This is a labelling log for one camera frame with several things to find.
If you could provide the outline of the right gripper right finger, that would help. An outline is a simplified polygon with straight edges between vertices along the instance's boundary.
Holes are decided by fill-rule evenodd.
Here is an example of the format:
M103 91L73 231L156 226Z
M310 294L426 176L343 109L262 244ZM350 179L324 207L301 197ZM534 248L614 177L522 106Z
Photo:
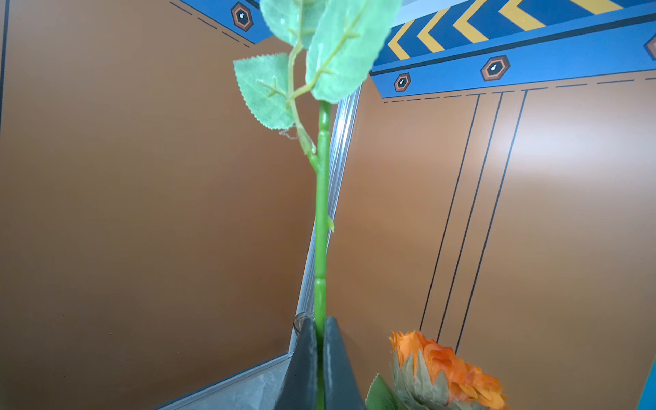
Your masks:
M338 322L325 320L322 351L324 409L365 410Z

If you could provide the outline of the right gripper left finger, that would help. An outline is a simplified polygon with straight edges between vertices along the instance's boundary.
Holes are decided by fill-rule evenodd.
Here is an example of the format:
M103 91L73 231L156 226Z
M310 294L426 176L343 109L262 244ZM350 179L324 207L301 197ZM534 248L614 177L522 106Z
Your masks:
M275 410L315 410L319 393L319 345L313 316L295 322L297 345L285 374Z

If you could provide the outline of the orange gerbera flower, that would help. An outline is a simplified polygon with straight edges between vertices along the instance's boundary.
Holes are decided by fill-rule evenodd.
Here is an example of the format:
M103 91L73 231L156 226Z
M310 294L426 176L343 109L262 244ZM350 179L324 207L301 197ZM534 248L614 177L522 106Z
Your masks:
M419 331L393 332L392 385L377 375L368 409L508 409L500 379Z

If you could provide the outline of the white rose flower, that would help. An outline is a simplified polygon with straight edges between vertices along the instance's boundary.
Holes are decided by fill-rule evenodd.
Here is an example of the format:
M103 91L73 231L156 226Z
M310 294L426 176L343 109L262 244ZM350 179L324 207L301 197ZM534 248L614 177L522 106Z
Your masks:
M322 351L326 314L326 256L334 222L329 214L331 110L356 91L384 48L400 1L262 1L272 34L289 53L233 63L249 111L271 130L295 129L316 175L314 324L319 349L319 393L324 409Z

